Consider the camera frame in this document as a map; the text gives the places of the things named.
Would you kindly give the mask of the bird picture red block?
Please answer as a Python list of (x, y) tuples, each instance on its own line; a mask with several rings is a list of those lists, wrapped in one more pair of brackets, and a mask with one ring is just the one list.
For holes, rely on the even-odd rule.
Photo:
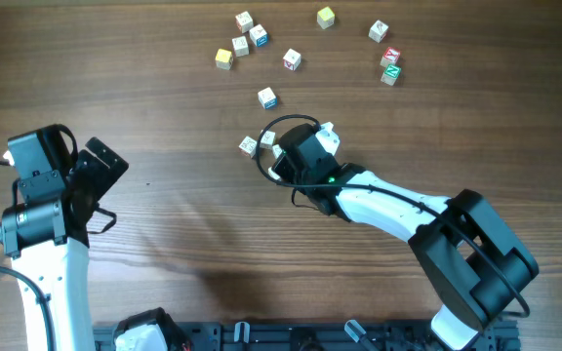
[(283, 149), (278, 144), (275, 144), (272, 146), (272, 153), (274, 158), (278, 159), (283, 154)]

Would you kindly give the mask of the number four wooden block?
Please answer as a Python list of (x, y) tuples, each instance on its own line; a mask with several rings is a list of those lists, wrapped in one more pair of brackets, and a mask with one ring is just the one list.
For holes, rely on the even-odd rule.
[(276, 133), (273, 131), (265, 131), (261, 133), (260, 147), (271, 150), (275, 144)]

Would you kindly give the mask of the cat picture red block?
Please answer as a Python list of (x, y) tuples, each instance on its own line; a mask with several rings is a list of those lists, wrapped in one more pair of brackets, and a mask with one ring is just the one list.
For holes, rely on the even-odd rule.
[(239, 150), (243, 155), (253, 159), (257, 152), (257, 141), (250, 136), (245, 136), (239, 144)]

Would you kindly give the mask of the red top letter block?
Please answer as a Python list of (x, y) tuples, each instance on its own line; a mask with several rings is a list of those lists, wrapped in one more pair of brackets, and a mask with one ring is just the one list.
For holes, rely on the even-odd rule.
[(391, 64), (396, 65), (397, 61), (400, 59), (400, 56), (401, 52), (398, 49), (394, 47), (388, 47), (381, 57), (381, 66), (388, 67)]

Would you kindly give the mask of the white block red side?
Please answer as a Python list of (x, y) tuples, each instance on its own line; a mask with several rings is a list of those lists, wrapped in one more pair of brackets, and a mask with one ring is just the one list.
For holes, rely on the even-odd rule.
[(281, 176), (278, 175), (275, 171), (273, 171), (271, 167), (268, 168), (267, 172), (273, 179), (282, 180)]

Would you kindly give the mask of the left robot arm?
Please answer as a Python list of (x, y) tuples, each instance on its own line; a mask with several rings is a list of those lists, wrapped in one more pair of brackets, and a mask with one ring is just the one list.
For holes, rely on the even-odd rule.
[(100, 198), (129, 165), (96, 137), (79, 149), (62, 124), (10, 138), (4, 157), (19, 176), (0, 243), (18, 275), (27, 345), (92, 350), (87, 224), (94, 214), (117, 219)]

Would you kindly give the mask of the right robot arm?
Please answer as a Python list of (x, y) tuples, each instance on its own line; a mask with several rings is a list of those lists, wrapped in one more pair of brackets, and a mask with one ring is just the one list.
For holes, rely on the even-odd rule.
[(330, 123), (302, 124), (278, 140), (272, 168), (324, 215), (376, 227), (407, 243), (442, 301), (434, 336), (462, 350), (493, 324), (538, 275), (530, 251), (479, 193), (420, 194), (339, 164)]

